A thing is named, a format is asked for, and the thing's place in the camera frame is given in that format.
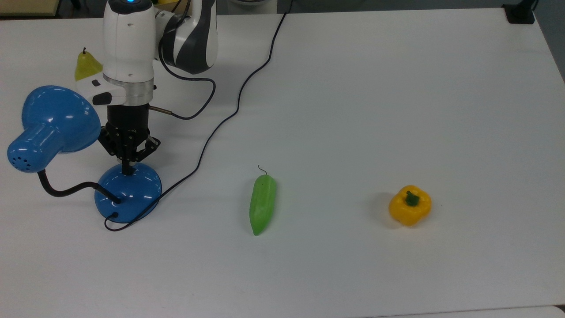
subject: toy fruit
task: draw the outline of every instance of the toy fruit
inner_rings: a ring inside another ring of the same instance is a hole
[[[417,186],[406,186],[389,203],[390,216],[405,226],[412,226],[432,209],[432,199]]]
[[[276,189],[275,180],[266,171],[264,175],[255,180],[249,205],[249,221],[255,236],[263,232],[273,216]]]
[[[96,61],[92,54],[86,51],[86,48],[79,53],[76,60],[75,81],[85,79],[94,74],[102,72],[102,64]]]

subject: yellow bell pepper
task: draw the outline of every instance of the yellow bell pepper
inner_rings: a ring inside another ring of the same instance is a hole
[[[390,216],[406,226],[412,226],[429,214],[432,198],[417,186],[406,186],[389,203]]]

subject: pear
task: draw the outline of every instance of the pear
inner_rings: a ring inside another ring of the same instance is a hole
[[[79,53],[76,60],[75,81],[79,81],[88,76],[102,72],[102,64],[96,61],[92,54],[86,51],[86,48]]]

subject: blue desk lamp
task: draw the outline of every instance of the blue desk lamp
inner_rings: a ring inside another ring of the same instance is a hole
[[[98,114],[78,93],[59,86],[39,87],[26,98],[21,121],[24,132],[8,147],[8,160],[20,171],[37,173],[47,193],[67,196],[83,188],[94,188],[100,213],[106,218],[113,216],[112,221],[118,223],[133,221],[161,194],[159,176],[141,163],[134,165],[132,175],[123,175],[121,165],[116,165],[98,183],[85,182],[65,191],[57,191],[49,185],[45,174],[49,162],[58,153],[90,146],[100,134]]]

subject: pepper stem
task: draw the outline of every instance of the pepper stem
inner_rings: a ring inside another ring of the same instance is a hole
[[[415,207],[418,205],[418,202],[420,202],[420,197],[413,194],[412,192],[406,191],[406,195],[406,204],[409,207]]]

